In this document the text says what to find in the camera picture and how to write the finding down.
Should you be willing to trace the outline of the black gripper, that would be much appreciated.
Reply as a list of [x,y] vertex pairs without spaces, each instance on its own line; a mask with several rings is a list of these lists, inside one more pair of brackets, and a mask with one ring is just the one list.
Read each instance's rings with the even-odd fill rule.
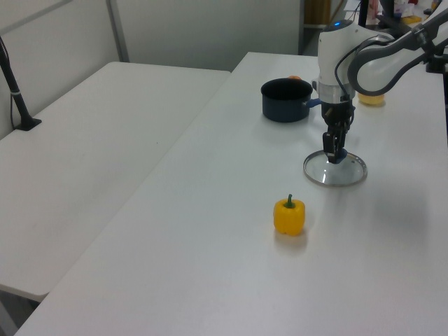
[[347,156],[344,146],[346,134],[354,119],[354,105],[351,100],[340,104],[323,102],[321,116],[329,131],[323,134],[323,151],[329,162],[339,164]]

